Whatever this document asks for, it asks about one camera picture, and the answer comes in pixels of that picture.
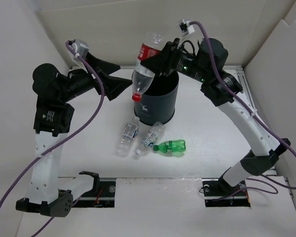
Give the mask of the green plastic bottle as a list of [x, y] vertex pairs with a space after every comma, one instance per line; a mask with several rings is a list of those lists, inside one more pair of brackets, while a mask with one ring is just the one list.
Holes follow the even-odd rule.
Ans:
[[167, 156], [182, 155], [186, 151], [185, 140], [170, 140], [153, 146], [153, 151]]

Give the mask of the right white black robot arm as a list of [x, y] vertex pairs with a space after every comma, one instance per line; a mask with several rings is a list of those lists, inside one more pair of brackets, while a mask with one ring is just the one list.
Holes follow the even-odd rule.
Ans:
[[201, 92], [238, 128], [251, 149], [219, 178], [217, 186], [230, 194], [243, 180], [260, 176], [279, 160], [290, 146], [277, 138], [250, 108], [241, 84], [223, 70], [228, 51], [217, 39], [203, 39], [197, 53], [188, 53], [178, 38], [161, 46], [142, 44], [138, 63], [157, 76], [176, 71], [202, 83]]

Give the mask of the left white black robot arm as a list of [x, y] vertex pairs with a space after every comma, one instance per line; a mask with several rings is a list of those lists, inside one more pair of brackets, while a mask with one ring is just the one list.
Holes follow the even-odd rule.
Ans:
[[55, 145], [64, 140], [71, 126], [74, 108], [72, 99], [95, 89], [110, 101], [132, 85], [130, 79], [112, 77], [119, 65], [103, 61], [88, 53], [86, 62], [97, 73], [100, 81], [84, 69], [72, 70], [63, 75], [50, 63], [44, 63], [33, 71], [33, 91], [37, 95], [34, 120], [36, 153], [40, 157], [34, 165], [29, 189], [24, 198], [16, 202], [16, 210], [39, 213], [49, 217], [66, 217], [74, 201], [87, 193], [100, 191], [98, 173], [82, 171], [62, 187], [58, 186], [58, 173], [63, 146]]

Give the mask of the dark blue cylindrical bin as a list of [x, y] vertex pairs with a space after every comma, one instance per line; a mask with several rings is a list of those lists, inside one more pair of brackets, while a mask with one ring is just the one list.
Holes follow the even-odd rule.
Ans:
[[139, 102], [134, 103], [135, 116], [146, 125], [156, 122], [166, 124], [175, 113], [179, 87], [179, 75], [172, 72], [169, 76], [155, 77]]

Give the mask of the clear bottle orange blue label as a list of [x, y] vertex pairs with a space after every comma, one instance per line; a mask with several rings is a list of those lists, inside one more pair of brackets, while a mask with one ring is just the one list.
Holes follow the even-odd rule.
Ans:
[[125, 157], [128, 155], [129, 151], [132, 148], [134, 139], [139, 132], [139, 121], [139, 117], [134, 117], [132, 120], [126, 123], [121, 140], [116, 150], [118, 156]]

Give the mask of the clear bottle green blue label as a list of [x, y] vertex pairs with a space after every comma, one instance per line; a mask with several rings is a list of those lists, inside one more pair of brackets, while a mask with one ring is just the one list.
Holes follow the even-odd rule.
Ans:
[[154, 146], [156, 141], [164, 134], [165, 125], [161, 122], [156, 122], [139, 140], [135, 149], [136, 156], [144, 155], [150, 148]]

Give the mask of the aluminium rail right side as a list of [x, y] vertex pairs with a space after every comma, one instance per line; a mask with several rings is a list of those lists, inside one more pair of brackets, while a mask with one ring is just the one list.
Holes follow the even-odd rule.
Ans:
[[245, 76], [245, 72], [244, 72], [242, 66], [235, 66], [235, 71], [238, 76], [238, 80], [239, 80], [241, 86], [243, 87], [244, 93], [246, 94], [248, 101], [250, 102], [252, 108], [255, 109], [256, 107], [254, 105], [254, 101], [253, 101], [252, 94], [251, 94], [251, 91], [249, 88], [249, 84], [248, 84], [248, 81], [247, 81], [247, 78]]

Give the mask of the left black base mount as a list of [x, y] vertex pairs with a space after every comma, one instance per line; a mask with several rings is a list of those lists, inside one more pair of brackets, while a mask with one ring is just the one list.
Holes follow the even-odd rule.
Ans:
[[96, 192], [86, 192], [74, 208], [114, 208], [116, 179], [101, 178]]

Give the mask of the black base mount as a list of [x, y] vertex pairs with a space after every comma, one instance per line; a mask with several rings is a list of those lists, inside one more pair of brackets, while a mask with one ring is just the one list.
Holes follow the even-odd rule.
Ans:
[[116, 179], [101, 178], [96, 192], [86, 192], [74, 208], [114, 208]]
[[199, 193], [204, 196], [206, 207], [251, 207], [245, 181], [241, 181], [229, 191], [223, 191], [218, 186], [218, 181], [210, 178], [202, 180]]

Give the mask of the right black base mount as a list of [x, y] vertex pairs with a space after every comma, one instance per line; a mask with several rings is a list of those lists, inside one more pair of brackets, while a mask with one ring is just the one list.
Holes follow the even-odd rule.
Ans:
[[218, 181], [210, 178], [202, 180], [199, 193], [204, 196], [206, 207], [251, 207], [245, 181], [241, 181], [229, 191], [223, 191], [218, 186]]

